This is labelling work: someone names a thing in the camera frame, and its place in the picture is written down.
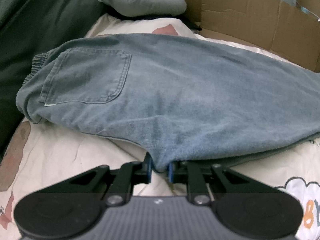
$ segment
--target orange letter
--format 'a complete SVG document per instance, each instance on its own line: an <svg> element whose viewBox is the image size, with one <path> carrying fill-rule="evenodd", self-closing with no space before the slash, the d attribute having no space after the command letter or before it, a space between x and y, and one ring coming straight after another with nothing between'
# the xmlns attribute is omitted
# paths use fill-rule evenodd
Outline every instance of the orange letter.
<svg viewBox="0 0 320 240"><path fill-rule="evenodd" d="M313 200L309 200L307 202L306 212L303 216L303 224L308 229L310 229L313 224L313 213L312 213L313 206L314 206Z"/></svg>

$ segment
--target bed sheet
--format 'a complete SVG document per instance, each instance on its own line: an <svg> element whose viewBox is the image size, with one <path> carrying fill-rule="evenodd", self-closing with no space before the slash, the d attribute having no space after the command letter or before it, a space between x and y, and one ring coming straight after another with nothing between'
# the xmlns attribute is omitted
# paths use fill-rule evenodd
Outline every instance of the bed sheet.
<svg viewBox="0 0 320 240"><path fill-rule="evenodd" d="M131 22L120 21L109 15L102 16L87 37L116 33L160 33L206 39L193 34L177 19ZM207 40L284 60L261 49L226 41ZM19 239L20 233L13 220L13 209L25 195L102 164L117 169L126 162L142 161L145 153L144 149L125 141L81 134L49 122L34 125L25 119L17 128L0 166L0 240ZM319 165L320 138L265 159L235 166L233 169L294 195L301 202L306 214L297 237L316 240L320 237ZM134 195L183 194L185 187L172 186L156 173L152 174L152 183L134 188Z"/></svg>

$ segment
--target cloud print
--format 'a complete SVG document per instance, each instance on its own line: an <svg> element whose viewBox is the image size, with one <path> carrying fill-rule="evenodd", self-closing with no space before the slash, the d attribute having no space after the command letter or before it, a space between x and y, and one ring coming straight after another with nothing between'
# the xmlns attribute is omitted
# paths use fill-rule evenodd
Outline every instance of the cloud print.
<svg viewBox="0 0 320 240"><path fill-rule="evenodd" d="M320 239L320 185L303 178L292 177L279 190L289 193L300 201L303 207L303 220L296 234L300 240Z"/></svg>

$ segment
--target cardboard flap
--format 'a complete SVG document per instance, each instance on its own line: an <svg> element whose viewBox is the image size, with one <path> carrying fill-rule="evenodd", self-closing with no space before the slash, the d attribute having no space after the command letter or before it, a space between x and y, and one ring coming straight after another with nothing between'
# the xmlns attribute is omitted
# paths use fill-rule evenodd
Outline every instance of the cardboard flap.
<svg viewBox="0 0 320 240"><path fill-rule="evenodd" d="M271 51L304 68L315 70L320 55L320 23L281 2Z"/></svg>
<svg viewBox="0 0 320 240"><path fill-rule="evenodd" d="M320 23L283 1L202 0L201 27L204 36L232 36L320 71Z"/></svg>
<svg viewBox="0 0 320 240"><path fill-rule="evenodd" d="M280 0L202 0L201 27L270 49Z"/></svg>

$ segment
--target light blue jeans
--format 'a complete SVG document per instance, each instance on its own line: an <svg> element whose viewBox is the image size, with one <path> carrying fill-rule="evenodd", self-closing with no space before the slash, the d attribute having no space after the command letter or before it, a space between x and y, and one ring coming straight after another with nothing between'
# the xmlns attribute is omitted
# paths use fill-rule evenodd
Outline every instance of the light blue jeans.
<svg viewBox="0 0 320 240"><path fill-rule="evenodd" d="M163 169L319 136L320 76L222 44L117 34L37 55L17 106L34 123L136 143Z"/></svg>

